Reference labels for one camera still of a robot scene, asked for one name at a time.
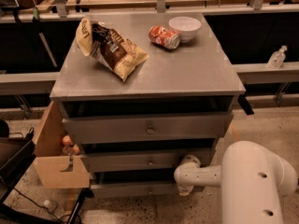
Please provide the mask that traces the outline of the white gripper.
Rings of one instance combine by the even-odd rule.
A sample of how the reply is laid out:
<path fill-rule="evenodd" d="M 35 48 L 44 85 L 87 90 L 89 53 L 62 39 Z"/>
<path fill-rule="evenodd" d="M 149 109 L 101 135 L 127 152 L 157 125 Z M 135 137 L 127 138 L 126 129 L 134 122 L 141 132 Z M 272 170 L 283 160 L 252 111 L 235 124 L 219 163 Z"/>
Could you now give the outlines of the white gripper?
<path fill-rule="evenodd" d="M 186 155 L 174 172 L 180 196 L 188 196 L 197 186 L 201 162 L 193 155 Z"/>

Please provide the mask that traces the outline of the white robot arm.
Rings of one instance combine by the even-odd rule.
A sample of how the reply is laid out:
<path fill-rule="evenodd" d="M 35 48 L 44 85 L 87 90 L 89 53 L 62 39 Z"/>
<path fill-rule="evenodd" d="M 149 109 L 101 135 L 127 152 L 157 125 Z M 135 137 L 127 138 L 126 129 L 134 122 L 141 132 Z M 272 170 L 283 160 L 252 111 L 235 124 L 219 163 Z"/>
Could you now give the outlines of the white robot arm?
<path fill-rule="evenodd" d="M 289 162 L 250 141 L 231 144 L 216 166 L 203 167 L 187 155 L 174 178 L 182 196 L 196 186 L 219 187 L 222 224 L 284 224 L 279 199 L 298 187 L 298 175 Z"/>

